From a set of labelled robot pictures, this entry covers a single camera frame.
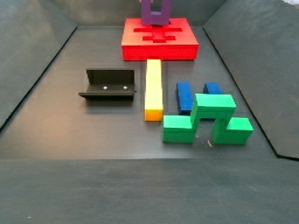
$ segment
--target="plastic block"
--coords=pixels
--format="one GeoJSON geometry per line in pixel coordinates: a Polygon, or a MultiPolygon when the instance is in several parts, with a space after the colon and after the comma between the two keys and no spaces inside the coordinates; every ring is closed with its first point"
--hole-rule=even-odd
{"type": "Polygon", "coordinates": [[[179,81],[177,83],[177,101],[179,114],[189,116],[193,112],[193,87],[189,81],[179,81]]]}
{"type": "Polygon", "coordinates": [[[250,120],[233,117],[229,121],[218,120],[213,127],[213,142],[215,144],[245,144],[254,132],[250,120]]]}
{"type": "Polygon", "coordinates": [[[195,60],[201,45],[186,18],[171,18],[163,26],[126,20],[122,51],[125,60],[195,60]]]}
{"type": "Polygon", "coordinates": [[[209,95],[222,95],[221,84],[218,82],[206,82],[203,93],[209,95]]]}
{"type": "Polygon", "coordinates": [[[171,18],[171,0],[162,0],[162,11],[151,11],[153,0],[142,2],[142,19],[145,25],[169,25],[171,18]]]}
{"type": "Polygon", "coordinates": [[[165,115],[163,116],[163,132],[191,132],[197,129],[193,127],[191,117],[187,115],[165,115]]]}
{"type": "Polygon", "coordinates": [[[191,144],[195,138],[195,133],[163,133],[165,143],[187,143],[191,144]]]}
{"type": "Polygon", "coordinates": [[[150,59],[146,68],[145,120],[149,122],[162,121],[163,114],[162,61],[159,59],[150,59]]]}
{"type": "Polygon", "coordinates": [[[237,103],[230,94],[197,94],[191,109],[191,123],[199,125],[202,118],[230,119],[237,103]]]}

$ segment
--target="red base plate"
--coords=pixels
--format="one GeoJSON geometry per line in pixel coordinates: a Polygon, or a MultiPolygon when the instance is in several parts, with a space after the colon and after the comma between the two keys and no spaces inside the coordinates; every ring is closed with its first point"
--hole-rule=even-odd
{"type": "Polygon", "coordinates": [[[163,26],[143,25],[129,18],[122,41],[125,60],[195,60],[201,45],[185,17],[163,26]]]}

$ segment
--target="purple block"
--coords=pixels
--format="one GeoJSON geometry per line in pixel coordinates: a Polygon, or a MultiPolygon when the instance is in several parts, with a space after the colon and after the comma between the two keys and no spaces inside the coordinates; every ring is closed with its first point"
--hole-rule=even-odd
{"type": "Polygon", "coordinates": [[[151,11],[151,0],[142,1],[142,21],[145,25],[169,25],[173,0],[162,1],[162,11],[151,11]]]}

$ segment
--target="yellow bar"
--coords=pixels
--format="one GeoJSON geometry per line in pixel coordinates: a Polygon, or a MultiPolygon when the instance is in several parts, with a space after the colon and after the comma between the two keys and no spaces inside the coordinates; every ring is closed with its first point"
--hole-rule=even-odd
{"type": "Polygon", "coordinates": [[[159,122],[165,115],[162,61],[147,60],[145,86],[145,120],[159,122]]]}

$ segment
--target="tall blue block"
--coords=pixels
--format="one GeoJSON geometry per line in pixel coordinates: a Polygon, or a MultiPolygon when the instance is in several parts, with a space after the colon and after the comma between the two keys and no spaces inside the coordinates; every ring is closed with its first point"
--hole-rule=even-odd
{"type": "Polygon", "coordinates": [[[221,84],[218,82],[206,82],[203,93],[209,95],[222,95],[221,84]]]}
{"type": "Polygon", "coordinates": [[[193,87],[189,81],[177,83],[177,100],[181,116],[189,116],[193,112],[193,87]]]}

